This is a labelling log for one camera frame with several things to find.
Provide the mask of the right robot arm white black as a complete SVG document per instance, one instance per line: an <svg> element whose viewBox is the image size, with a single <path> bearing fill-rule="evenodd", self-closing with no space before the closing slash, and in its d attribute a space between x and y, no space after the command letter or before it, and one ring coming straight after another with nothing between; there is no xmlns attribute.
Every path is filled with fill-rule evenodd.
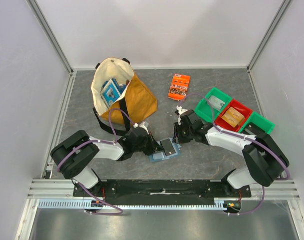
<svg viewBox="0 0 304 240"><path fill-rule="evenodd" d="M221 191L227 197L234 196L240 188L251 184L270 186L281 180L283 172L288 173L289 161L271 138L260 132L248 135L232 132L211 123L203 123L192 109L177 106L178 121L174 124L174 139L179 144L192 140L208 146L221 147L242 156L246 166L229 172L221 184Z"/></svg>

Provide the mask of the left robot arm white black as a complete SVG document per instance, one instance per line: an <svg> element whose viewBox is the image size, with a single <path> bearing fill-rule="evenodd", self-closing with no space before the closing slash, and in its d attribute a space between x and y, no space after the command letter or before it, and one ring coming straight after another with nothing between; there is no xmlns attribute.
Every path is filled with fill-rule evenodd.
<svg viewBox="0 0 304 240"><path fill-rule="evenodd" d="M116 142L90 137L79 130L51 150L51 158L57 171L65 179L74 179L84 186L90 196L97 196L102 190L99 177L88 167L94 158L124 161L136 152L150 156L163 147L143 127L131 128Z"/></svg>

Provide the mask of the blue card holder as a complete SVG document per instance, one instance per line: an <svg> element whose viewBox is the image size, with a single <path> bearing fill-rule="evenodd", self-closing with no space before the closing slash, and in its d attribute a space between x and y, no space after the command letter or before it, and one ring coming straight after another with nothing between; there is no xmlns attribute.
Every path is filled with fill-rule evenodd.
<svg viewBox="0 0 304 240"><path fill-rule="evenodd" d="M172 140L173 146L176 149L176 154L173 154L171 156L166 157L165 153L164 153L164 150L157 151L157 152L155 152L155 153L153 153L152 155L149 156L149 161L151 163L155 163L155 162L159 162L159 161L163 161L163 160L167 160L167 159L170 159L170 158L174 158L174 157L180 156L181 145L175 143L173 141L173 138L170 137L170 139Z"/></svg>

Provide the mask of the black credit card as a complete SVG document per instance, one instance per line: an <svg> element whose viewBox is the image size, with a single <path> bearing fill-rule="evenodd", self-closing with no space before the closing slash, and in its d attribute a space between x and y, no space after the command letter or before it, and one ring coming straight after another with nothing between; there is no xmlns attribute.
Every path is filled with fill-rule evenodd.
<svg viewBox="0 0 304 240"><path fill-rule="evenodd" d="M170 138L161 140L160 144L164 149L164 153L166 157L176 154L176 149L173 146L172 140Z"/></svg>

